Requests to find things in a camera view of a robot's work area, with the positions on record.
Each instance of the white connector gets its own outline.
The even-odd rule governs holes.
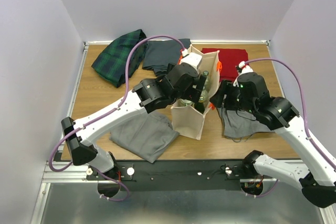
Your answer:
[[[249,65],[245,65],[245,62],[242,61],[241,63],[239,63],[239,68],[241,68],[241,74],[243,73],[250,73],[253,72],[253,69],[249,66]],[[236,78],[236,80],[233,82],[233,86],[237,87],[238,86],[238,81],[237,81],[238,77]]]
[[[188,49],[184,48],[183,50],[181,50],[181,55],[182,57],[186,57],[188,55]]]

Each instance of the plaid cloth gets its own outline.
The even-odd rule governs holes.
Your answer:
[[[141,30],[122,35],[109,44],[92,64],[92,68],[105,80],[115,87],[125,83],[125,66],[127,57],[132,48],[141,40],[146,39],[146,34]],[[142,44],[132,55],[129,66],[129,77],[137,70],[143,60],[147,43]]]

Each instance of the screw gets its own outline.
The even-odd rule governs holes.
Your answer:
[[[86,170],[86,175],[90,176],[90,175],[92,175],[92,173],[93,173],[93,170],[91,168],[88,168]]]

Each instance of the metal floor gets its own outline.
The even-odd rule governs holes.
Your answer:
[[[239,191],[151,191],[124,202],[99,199],[96,186],[52,184],[42,223],[323,223],[319,208],[284,183],[256,199]]]

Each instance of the clothing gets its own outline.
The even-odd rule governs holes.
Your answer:
[[[224,126],[223,136],[226,138],[241,140],[257,132],[271,132],[266,125],[256,121],[255,117],[246,111],[227,110],[224,107],[217,110]]]
[[[219,81],[234,81],[238,77],[236,66],[242,61],[248,60],[245,49],[203,48],[202,53],[219,51],[218,59],[222,63]]]
[[[118,88],[125,83],[125,67],[130,51],[138,42],[145,38],[146,34],[139,29],[115,39],[94,61],[92,64],[93,69]],[[146,43],[142,44],[132,55],[129,77],[138,69],[145,52]]]
[[[180,39],[180,41],[185,48],[189,48],[190,39]],[[181,49],[180,44],[174,40],[150,40],[142,68],[153,70],[156,76],[166,74],[169,63],[178,63]]]
[[[153,111],[114,127],[110,140],[153,163],[178,135],[165,115]]]

